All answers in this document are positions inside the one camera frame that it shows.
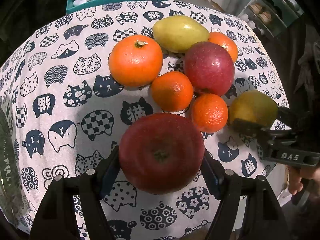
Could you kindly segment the green pear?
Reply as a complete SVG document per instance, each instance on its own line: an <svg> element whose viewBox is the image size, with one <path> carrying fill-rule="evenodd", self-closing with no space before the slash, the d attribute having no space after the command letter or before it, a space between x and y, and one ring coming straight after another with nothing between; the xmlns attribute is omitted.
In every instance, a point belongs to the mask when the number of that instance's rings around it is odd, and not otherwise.
<svg viewBox="0 0 320 240"><path fill-rule="evenodd" d="M278 116L276 102L258 90L248 90L240 94L228 108L228 120L233 124L241 119L270 128Z"/></svg>

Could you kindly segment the orange mandarin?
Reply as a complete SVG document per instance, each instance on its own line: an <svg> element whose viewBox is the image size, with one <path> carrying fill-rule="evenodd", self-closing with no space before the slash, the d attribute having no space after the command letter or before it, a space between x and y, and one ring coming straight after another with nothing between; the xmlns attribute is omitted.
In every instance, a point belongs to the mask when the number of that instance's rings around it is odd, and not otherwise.
<svg viewBox="0 0 320 240"><path fill-rule="evenodd" d="M238 47L228 36L218 31L214 31L209 33L208 41L220 45L229 53L233 62L236 62L238 59Z"/></svg>
<svg viewBox="0 0 320 240"><path fill-rule="evenodd" d="M190 105L194 93L188 77L178 71L154 79L150 91L154 102L165 112L184 110Z"/></svg>
<svg viewBox="0 0 320 240"><path fill-rule="evenodd" d="M191 119L201 132L215 133L227 124L227 104L218 95L202 94L191 107Z"/></svg>

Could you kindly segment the large red apple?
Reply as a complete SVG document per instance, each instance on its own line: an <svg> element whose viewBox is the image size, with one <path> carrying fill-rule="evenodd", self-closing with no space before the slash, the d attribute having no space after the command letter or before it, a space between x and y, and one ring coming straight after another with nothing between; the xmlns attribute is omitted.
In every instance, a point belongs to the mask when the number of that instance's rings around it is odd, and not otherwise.
<svg viewBox="0 0 320 240"><path fill-rule="evenodd" d="M156 113L132 124L119 144L119 162L137 189L167 194L186 187L204 158L199 129L185 117Z"/></svg>

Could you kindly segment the yellow-green pear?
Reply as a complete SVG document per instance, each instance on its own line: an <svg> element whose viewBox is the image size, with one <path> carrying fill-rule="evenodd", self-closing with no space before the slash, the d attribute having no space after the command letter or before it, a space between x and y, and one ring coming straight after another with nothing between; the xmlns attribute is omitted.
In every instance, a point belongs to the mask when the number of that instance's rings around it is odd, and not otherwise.
<svg viewBox="0 0 320 240"><path fill-rule="evenodd" d="M157 21L152 31L156 42L172 53L185 53L193 44L206 42L209 38L209 31L204 26L183 15Z"/></svg>

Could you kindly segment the large orange with stem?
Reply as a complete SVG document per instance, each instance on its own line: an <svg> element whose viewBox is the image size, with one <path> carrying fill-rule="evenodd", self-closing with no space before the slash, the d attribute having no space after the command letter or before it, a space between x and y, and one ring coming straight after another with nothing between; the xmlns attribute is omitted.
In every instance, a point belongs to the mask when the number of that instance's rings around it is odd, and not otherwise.
<svg viewBox="0 0 320 240"><path fill-rule="evenodd" d="M119 41L111 51L108 66L121 85L141 87L152 83L163 66L160 45L152 38L133 35Z"/></svg>

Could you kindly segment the shoe rack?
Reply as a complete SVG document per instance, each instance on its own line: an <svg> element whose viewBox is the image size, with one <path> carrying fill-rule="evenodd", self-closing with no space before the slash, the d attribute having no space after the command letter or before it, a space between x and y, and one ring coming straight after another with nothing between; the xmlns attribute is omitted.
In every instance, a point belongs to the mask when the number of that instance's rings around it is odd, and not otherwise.
<svg viewBox="0 0 320 240"><path fill-rule="evenodd" d="M239 18L259 36L272 39L304 14L295 0L250 0Z"/></svg>

